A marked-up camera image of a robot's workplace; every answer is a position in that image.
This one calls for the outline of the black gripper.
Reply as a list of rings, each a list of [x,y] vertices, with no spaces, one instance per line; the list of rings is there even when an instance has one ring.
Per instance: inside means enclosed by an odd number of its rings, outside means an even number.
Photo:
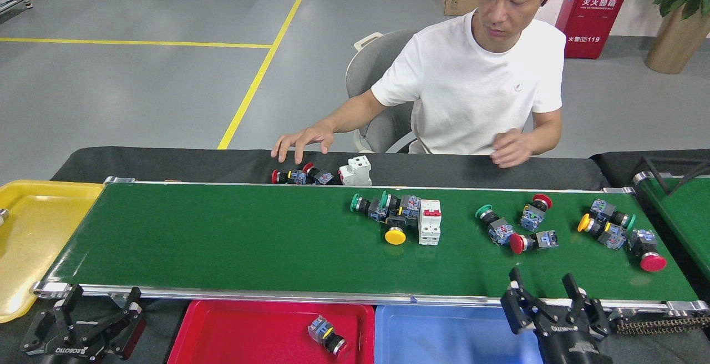
[[[146,327],[140,289],[109,294],[118,311],[106,319],[101,332],[74,326],[70,314],[82,294],[83,288],[75,285],[53,308],[38,313],[21,341],[21,351],[40,356],[40,363],[102,363],[107,353],[129,359]]]
[[[572,273],[561,279],[571,306],[546,306],[523,286],[518,268],[509,272],[510,284],[500,299],[513,334],[535,320],[535,336],[543,363],[612,363],[599,350],[596,338],[606,338],[611,326],[598,299],[580,288]]]

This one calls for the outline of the person's left hand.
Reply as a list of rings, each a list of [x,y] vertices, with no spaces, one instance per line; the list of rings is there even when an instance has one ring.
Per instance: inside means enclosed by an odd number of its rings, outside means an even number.
[[[493,141],[494,151],[490,159],[500,168],[512,168],[526,162],[532,156],[535,148],[534,139],[520,129],[510,129],[497,133]]]

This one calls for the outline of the person's right hand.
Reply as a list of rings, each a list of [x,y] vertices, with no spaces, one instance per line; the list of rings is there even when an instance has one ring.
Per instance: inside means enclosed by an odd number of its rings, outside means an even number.
[[[270,157],[279,163],[286,161],[287,152],[294,148],[295,164],[302,164],[305,147],[310,144],[319,144],[322,154],[327,154],[334,141],[335,128],[327,121],[318,121],[310,127],[292,134],[284,134],[277,138]]]

